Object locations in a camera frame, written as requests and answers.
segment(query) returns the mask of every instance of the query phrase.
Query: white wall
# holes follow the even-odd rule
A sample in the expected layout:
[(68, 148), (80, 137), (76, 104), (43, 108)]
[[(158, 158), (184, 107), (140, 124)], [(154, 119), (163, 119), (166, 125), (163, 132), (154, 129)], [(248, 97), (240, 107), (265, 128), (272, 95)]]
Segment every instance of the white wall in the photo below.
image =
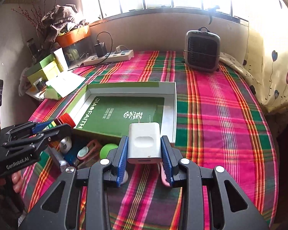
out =
[[(173, 50), (182, 53), (185, 34), (206, 26), (210, 32), (221, 38), (221, 52), (235, 57), (243, 63), (248, 37), (248, 27), (220, 18), (188, 13), (152, 13), (110, 20), (90, 27), (92, 40), (101, 31), (108, 31), (113, 38), (113, 47), (125, 45), (133, 50)], [(110, 51), (111, 39), (100, 34), (100, 42), (105, 42)]]
[(4, 81), (2, 127), (27, 121), (36, 109), (29, 96), (18, 95), (21, 72), (31, 65), (26, 41), (36, 37), (36, 32), (24, 17), (11, 10), (17, 7), (17, 4), (3, 4), (0, 7), (0, 79)]

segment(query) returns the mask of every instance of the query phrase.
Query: white paper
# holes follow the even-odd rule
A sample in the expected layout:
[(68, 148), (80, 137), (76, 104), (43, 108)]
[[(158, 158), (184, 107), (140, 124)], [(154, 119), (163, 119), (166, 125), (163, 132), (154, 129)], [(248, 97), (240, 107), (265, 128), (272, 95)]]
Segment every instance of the white paper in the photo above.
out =
[(64, 71), (56, 78), (46, 82), (46, 85), (52, 86), (62, 98), (72, 93), (85, 80), (85, 78), (72, 72)]
[(60, 70), (60, 72), (67, 71), (68, 65), (67, 65), (67, 62), (65, 60), (62, 48), (55, 50), (53, 53), (59, 62), (58, 69)]

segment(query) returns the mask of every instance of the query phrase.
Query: plaid bedsheet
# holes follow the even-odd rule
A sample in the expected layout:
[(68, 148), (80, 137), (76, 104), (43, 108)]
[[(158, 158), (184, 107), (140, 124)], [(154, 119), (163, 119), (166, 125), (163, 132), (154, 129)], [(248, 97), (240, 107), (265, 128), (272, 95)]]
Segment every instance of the plaid bedsheet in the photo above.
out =
[[(268, 224), (273, 223), (278, 196), (276, 154), (266, 121), (244, 80), (220, 64), (212, 74), (197, 72), (175, 52), (145, 51), (129, 61), (78, 68), (85, 82), (60, 101), (45, 100), (32, 115), (46, 121), (61, 115), (88, 83), (175, 81), (177, 87), (176, 148), (198, 165), (222, 165), (238, 182)], [(181, 190), (162, 185), (157, 165), (127, 165), (129, 180), (120, 189), (108, 189), (113, 229), (176, 230)], [(22, 196), (30, 210), (60, 174), (46, 153), (24, 172)], [(85, 229), (85, 192), (80, 224)], [(207, 196), (205, 229), (209, 229)]]

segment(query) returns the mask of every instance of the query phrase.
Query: blue gripper pad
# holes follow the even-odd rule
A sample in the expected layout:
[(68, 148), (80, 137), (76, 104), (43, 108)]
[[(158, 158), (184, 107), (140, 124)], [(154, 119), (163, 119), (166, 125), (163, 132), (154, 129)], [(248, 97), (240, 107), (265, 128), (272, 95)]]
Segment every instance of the blue gripper pad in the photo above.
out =
[(162, 161), (163, 161), (163, 168), (166, 175), (166, 181), (173, 186), (174, 178), (173, 178), (173, 166), (170, 160), (169, 153), (167, 151), (165, 142), (163, 137), (161, 138), (161, 154), (162, 154)]
[(37, 124), (34, 129), (32, 129), (33, 134), (36, 134), (37, 132), (42, 131), (43, 129), (45, 129), (45, 127), (50, 124), (52, 122), (52, 120), (47, 121), (47, 122), (42, 122)]
[(120, 187), (124, 179), (124, 173), (125, 173), (126, 163), (127, 163), (127, 150), (128, 150), (128, 137), (126, 137), (123, 151), (122, 151), (122, 154), (118, 163), (118, 167), (117, 167), (117, 179), (116, 179), (117, 187)]

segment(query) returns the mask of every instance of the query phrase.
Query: screw head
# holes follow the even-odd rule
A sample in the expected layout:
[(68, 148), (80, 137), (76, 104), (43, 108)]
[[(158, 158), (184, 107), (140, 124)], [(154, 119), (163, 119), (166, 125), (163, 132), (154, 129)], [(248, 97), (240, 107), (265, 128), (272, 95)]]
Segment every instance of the screw head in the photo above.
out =
[(110, 163), (110, 160), (109, 159), (101, 159), (100, 160), (100, 164), (102, 164), (102, 165), (107, 165), (107, 164), (109, 164)]
[(190, 163), (190, 160), (187, 159), (187, 158), (183, 158), (183, 159), (180, 160), (180, 162), (181, 162), (182, 164), (189, 164), (189, 163)]
[(225, 171), (225, 169), (222, 166), (217, 166), (216, 171), (219, 173), (223, 173)]
[(74, 167), (68, 167), (68, 168), (66, 168), (66, 173), (72, 173), (72, 172), (74, 172)]

